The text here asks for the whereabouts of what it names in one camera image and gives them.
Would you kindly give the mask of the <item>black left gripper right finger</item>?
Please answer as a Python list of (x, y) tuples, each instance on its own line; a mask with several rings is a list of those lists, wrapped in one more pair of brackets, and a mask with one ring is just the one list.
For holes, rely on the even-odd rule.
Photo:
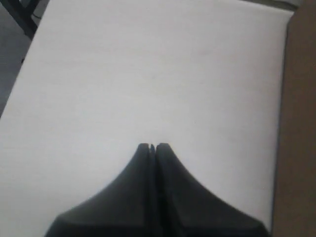
[(156, 149), (160, 219), (166, 237), (268, 237), (263, 223), (206, 189), (171, 146)]

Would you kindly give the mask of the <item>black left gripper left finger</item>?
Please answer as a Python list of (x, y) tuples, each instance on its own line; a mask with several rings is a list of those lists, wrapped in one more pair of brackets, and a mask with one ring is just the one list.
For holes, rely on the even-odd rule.
[(47, 237), (149, 237), (153, 227), (152, 148), (139, 144), (107, 187), (60, 214)]

